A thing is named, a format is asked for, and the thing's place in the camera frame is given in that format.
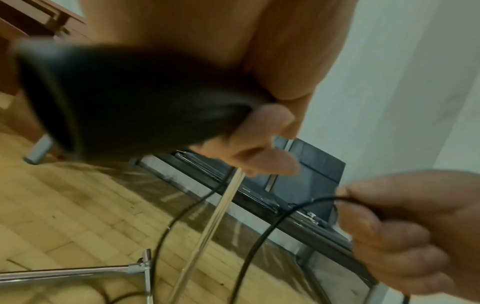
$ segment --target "chair backrest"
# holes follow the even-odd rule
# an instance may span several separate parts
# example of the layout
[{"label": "chair backrest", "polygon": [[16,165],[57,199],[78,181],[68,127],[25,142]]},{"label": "chair backrest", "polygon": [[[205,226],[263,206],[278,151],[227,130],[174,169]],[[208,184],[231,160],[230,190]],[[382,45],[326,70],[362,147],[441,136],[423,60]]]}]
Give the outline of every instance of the chair backrest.
[{"label": "chair backrest", "polygon": [[7,41],[13,41],[15,39],[28,37],[28,35],[9,22],[0,18],[0,37]]}]

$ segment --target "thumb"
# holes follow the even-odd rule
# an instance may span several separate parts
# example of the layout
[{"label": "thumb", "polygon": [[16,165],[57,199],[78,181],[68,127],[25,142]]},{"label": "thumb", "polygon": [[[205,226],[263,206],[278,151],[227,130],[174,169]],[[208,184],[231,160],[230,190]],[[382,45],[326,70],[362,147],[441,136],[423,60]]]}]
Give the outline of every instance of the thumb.
[{"label": "thumb", "polygon": [[457,171],[422,171],[384,176],[341,186],[338,196],[378,208],[445,212],[479,196],[480,176]]}]

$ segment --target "hand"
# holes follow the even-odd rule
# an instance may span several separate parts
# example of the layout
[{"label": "hand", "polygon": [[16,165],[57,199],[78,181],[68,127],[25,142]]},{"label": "hand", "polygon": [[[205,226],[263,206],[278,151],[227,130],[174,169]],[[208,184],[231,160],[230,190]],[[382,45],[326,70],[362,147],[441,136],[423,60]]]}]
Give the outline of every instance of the hand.
[{"label": "hand", "polygon": [[356,3],[82,0],[97,42],[187,53],[249,74],[271,92],[277,103],[251,113],[232,134],[193,147],[249,176],[298,172],[292,155],[273,148],[273,136],[296,137],[316,85],[344,44]]},{"label": "hand", "polygon": [[480,301],[480,176],[408,173],[337,190],[340,227],[373,276],[404,294],[445,292]]}]

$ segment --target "wooden parquet floor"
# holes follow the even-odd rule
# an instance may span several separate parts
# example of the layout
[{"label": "wooden parquet floor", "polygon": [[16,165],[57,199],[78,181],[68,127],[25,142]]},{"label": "wooden parquet floor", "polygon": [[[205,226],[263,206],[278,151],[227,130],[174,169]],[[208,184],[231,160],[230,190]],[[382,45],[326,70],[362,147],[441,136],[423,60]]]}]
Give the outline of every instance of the wooden parquet floor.
[{"label": "wooden parquet floor", "polygon": [[[141,168],[60,162],[39,166],[22,157],[32,146],[4,126],[0,109],[0,270],[20,271],[134,263],[154,248],[190,197]],[[213,207],[206,205],[170,234],[158,265],[157,303],[165,303]],[[181,300],[225,303],[258,233],[227,216],[198,263]],[[142,290],[143,277],[0,288],[0,304],[97,304]],[[294,257],[267,243],[250,267],[240,304],[311,303],[313,292]],[[144,303],[141,297],[121,304]]]}]

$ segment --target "black hair dryer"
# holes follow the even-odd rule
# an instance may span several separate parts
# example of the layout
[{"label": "black hair dryer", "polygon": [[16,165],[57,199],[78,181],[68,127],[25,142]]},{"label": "black hair dryer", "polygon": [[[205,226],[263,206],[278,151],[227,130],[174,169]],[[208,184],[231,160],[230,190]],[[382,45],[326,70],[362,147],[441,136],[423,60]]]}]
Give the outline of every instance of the black hair dryer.
[{"label": "black hair dryer", "polygon": [[171,152],[273,101],[245,75],[178,54],[25,40],[13,55],[31,108],[75,159]]}]

